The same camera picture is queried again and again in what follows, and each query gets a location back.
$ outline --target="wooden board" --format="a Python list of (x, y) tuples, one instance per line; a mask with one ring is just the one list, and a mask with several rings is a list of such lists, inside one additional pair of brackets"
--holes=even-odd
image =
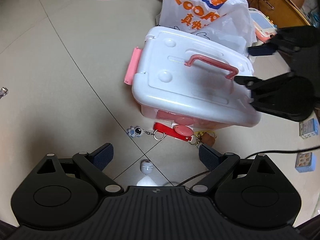
[(272, 9), (263, 0), (247, 0), (250, 7), (260, 10), (268, 16), (278, 28), (310, 25), (305, 16), (291, 0), (267, 0)]

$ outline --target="tile floor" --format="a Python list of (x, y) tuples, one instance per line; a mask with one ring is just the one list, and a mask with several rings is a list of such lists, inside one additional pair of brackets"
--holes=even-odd
[[(17, 224), (11, 195), (49, 152), (67, 157), (111, 142), (115, 156), (104, 172), (124, 187), (176, 184), (206, 170), (186, 142), (131, 140), (125, 133), (131, 125), (151, 130), (154, 123), (141, 115), (122, 80), (160, 9), (161, 0), (0, 0), (0, 86), (9, 89), (0, 102), (1, 220)], [(274, 55), (257, 58), (254, 69), (265, 79), (288, 66)], [(217, 150), (241, 157), (320, 142), (302, 140), (297, 123), (266, 114), (254, 128), (229, 127), (217, 135)], [(296, 225), (308, 220), (320, 193), (320, 162), (316, 171), (299, 174), (295, 155), (270, 157), (301, 194)], [(156, 166), (148, 177), (139, 169), (147, 159)]]

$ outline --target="bag handle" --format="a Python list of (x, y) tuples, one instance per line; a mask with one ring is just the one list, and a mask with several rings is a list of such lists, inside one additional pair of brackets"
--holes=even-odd
[(236, 67), (223, 63), (221, 61), (215, 60), (213, 58), (201, 55), (201, 54), (194, 54), (190, 57), (190, 59), (185, 63), (186, 66), (191, 67), (195, 60), (201, 60), (204, 63), (210, 64), (212, 66), (222, 68), (228, 71), (231, 71), (230, 74), (226, 75), (226, 79), (233, 79), (235, 75), (239, 73), (239, 70)]

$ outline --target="red strap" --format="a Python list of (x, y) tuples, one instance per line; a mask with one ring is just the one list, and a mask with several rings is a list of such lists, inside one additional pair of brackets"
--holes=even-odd
[(153, 126), (153, 130), (158, 130), (158, 132), (163, 132), (167, 135), (170, 135), (172, 137), (175, 137), (177, 139), (180, 139), (180, 140), (183, 140), (183, 141), (191, 141), (192, 137), (191, 136), (183, 136), (181, 134), (178, 134), (174, 129), (162, 124), (162, 123), (159, 123), (159, 122), (156, 122), (155, 125)]

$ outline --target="white plastic bag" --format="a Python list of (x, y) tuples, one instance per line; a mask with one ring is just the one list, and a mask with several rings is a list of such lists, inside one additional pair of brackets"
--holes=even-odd
[(256, 42), (246, 0), (163, 0), (160, 26), (215, 41), (246, 55)]

